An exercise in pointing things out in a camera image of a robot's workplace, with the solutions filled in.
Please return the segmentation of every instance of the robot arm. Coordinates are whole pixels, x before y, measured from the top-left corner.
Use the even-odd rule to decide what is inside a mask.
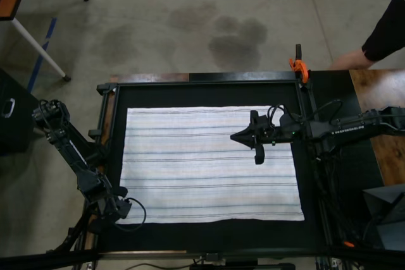
[[[405,136],[405,108],[372,109],[333,121],[303,120],[285,107],[282,110],[280,126],[275,126],[269,115],[259,116],[257,111],[251,111],[249,126],[230,137],[256,149],[256,164],[263,164],[265,160],[264,144],[309,140],[321,143],[323,150],[332,154],[344,145],[381,134]]]
[[[106,156],[105,148],[88,142],[70,123],[66,106],[57,100],[40,101],[34,110],[35,124],[45,134],[77,176],[77,188],[89,206],[97,207],[98,217],[89,230],[99,233],[120,218],[125,218],[131,203],[125,197],[128,190],[120,187],[113,191],[107,176],[98,170]]]

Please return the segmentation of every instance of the clamp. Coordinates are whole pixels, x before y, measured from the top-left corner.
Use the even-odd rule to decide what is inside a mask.
[[[309,74],[306,68],[306,63],[302,61],[301,45],[296,44],[296,60],[289,59],[291,70],[300,73],[301,83],[306,85],[308,83]]]

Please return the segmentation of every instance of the striped towel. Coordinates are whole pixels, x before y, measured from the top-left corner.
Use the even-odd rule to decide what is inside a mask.
[[[230,140],[248,126],[251,110],[263,115],[268,108],[128,109],[120,185],[143,203],[146,222],[304,220],[290,145],[266,145],[257,166],[254,150]],[[119,223],[142,219],[133,204]]]

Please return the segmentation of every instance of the black box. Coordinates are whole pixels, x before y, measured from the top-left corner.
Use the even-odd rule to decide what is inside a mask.
[[[28,148],[37,107],[38,100],[0,69],[0,154]]]

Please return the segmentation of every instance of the blue tape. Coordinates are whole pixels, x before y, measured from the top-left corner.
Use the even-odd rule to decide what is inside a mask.
[[[48,48],[49,39],[51,38],[51,36],[53,34],[53,30],[55,29],[56,20],[57,20],[57,18],[52,18],[51,24],[49,25],[48,32],[47,32],[46,37],[45,37],[47,42],[45,42],[45,44],[42,46],[42,48],[45,51]],[[34,65],[34,70],[32,71],[30,81],[28,82],[28,86],[27,86],[27,90],[30,93],[32,92],[32,89],[34,88],[35,81],[37,79],[39,70],[41,69],[41,65],[42,65],[43,60],[44,60],[44,58],[41,55],[38,55],[37,61],[35,62],[35,65]]]
[[[52,18],[51,24],[50,24],[49,29],[48,29],[48,33],[46,34],[46,37],[45,37],[46,39],[51,38],[53,30],[55,28],[55,25],[56,25],[56,18]]]
[[[49,45],[49,41],[47,41],[42,46],[42,48],[46,51],[46,49],[48,48],[48,45]],[[30,81],[29,81],[28,87],[27,87],[27,90],[30,93],[32,92],[32,89],[34,88],[34,84],[35,84],[35,81],[37,79],[37,76],[38,76],[38,73],[39,73],[39,70],[41,68],[43,60],[44,60],[44,58],[41,55],[39,55],[38,58],[37,58],[37,61],[35,62],[34,70],[32,71],[31,78],[30,78]]]

